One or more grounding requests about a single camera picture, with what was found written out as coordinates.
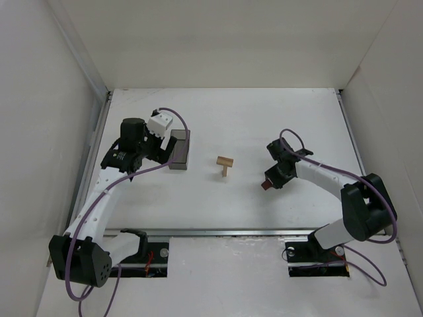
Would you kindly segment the smoky transparent plastic bin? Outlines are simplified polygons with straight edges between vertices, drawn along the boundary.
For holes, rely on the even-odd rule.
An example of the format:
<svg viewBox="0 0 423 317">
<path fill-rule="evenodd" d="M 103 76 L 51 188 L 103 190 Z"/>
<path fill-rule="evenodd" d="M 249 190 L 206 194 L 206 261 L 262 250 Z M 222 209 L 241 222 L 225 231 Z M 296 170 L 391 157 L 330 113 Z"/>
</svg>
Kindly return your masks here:
<svg viewBox="0 0 423 317">
<path fill-rule="evenodd" d="M 171 137 L 176 138 L 176 144 L 171 154 L 173 162 L 169 164 L 170 170 L 187 170 L 190 150 L 190 130 L 172 129 Z"/>
</svg>

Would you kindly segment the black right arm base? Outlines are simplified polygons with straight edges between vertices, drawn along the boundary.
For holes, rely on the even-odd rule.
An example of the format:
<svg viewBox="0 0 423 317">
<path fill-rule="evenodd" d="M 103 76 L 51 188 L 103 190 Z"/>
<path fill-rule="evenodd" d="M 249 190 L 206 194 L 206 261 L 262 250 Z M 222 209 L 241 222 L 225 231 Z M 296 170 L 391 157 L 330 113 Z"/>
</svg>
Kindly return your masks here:
<svg viewBox="0 0 423 317">
<path fill-rule="evenodd" d="M 290 277 L 349 277 L 343 246 L 327 250 L 309 241 L 289 241 L 284 253 Z"/>
</svg>

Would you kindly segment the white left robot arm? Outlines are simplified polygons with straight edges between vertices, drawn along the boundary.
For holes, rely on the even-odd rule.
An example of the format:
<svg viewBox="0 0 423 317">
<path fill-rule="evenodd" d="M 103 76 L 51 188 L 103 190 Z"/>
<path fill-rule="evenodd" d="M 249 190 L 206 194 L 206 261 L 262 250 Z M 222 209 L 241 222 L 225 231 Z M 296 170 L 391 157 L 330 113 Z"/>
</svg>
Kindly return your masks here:
<svg viewBox="0 0 423 317">
<path fill-rule="evenodd" d="M 108 221 L 119 197 L 142 166 L 143 159 L 159 165 L 168 162 L 176 144 L 163 139 L 173 117 L 154 112 L 149 120 L 126 118 L 120 124 L 120 136 L 113 142 L 100 164 L 100 173 L 90 197 L 63 235 L 49 243 L 56 277 L 91 287 L 102 287 L 112 268 L 127 258 L 144 259 L 148 237 L 139 229 L 123 229 L 113 239 L 104 241 Z"/>
</svg>

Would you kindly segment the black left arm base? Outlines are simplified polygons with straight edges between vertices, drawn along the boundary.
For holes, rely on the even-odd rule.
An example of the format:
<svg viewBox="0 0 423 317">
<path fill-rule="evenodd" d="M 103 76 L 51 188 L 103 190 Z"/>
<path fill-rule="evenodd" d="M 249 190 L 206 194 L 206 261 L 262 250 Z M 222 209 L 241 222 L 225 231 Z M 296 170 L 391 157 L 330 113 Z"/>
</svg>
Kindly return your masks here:
<svg viewBox="0 0 423 317">
<path fill-rule="evenodd" d="M 150 242 L 144 256 L 132 255 L 121 261 L 121 278 L 166 278 L 169 243 Z"/>
</svg>

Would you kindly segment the dark red wood block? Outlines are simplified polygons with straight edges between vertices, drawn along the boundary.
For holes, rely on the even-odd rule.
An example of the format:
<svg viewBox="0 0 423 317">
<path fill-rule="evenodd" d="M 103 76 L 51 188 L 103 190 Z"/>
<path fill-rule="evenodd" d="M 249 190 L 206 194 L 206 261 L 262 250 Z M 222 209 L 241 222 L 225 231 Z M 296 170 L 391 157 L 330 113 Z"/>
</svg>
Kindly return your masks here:
<svg viewBox="0 0 423 317">
<path fill-rule="evenodd" d="M 269 180 L 265 180 L 262 184 L 261 184 L 262 188 L 264 190 L 268 190 L 269 188 L 272 187 L 272 183 Z"/>
</svg>

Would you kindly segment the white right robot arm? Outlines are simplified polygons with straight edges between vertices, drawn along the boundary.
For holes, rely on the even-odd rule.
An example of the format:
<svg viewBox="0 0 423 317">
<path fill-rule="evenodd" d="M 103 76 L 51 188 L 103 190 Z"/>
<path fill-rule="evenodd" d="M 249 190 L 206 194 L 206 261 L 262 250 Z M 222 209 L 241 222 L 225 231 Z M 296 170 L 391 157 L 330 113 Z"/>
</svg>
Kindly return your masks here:
<svg viewBox="0 0 423 317">
<path fill-rule="evenodd" d="M 340 202 L 342 216 L 309 235 L 316 249 L 332 247 L 371 237 L 391 227 L 397 232 L 397 213 L 382 179 L 376 174 L 358 176 L 310 158 L 313 152 L 301 148 L 294 151 L 284 138 L 267 145 L 276 162 L 265 173 L 262 187 L 281 189 L 294 178 L 308 181 L 333 195 Z"/>
</svg>

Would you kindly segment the striped light wood block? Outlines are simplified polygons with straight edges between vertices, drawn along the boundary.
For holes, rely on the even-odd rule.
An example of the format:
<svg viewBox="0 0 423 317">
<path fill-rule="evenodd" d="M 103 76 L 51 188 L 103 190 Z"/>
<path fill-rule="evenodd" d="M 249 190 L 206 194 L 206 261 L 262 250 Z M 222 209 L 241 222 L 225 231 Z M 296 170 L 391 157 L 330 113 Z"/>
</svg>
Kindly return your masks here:
<svg viewBox="0 0 423 317">
<path fill-rule="evenodd" d="M 221 157 L 221 156 L 218 156 L 218 158 L 216 160 L 216 164 L 221 165 L 221 166 L 227 166 L 227 167 L 230 167 L 230 168 L 233 166 L 233 162 L 234 162 L 234 160 L 232 158 Z"/>
</svg>

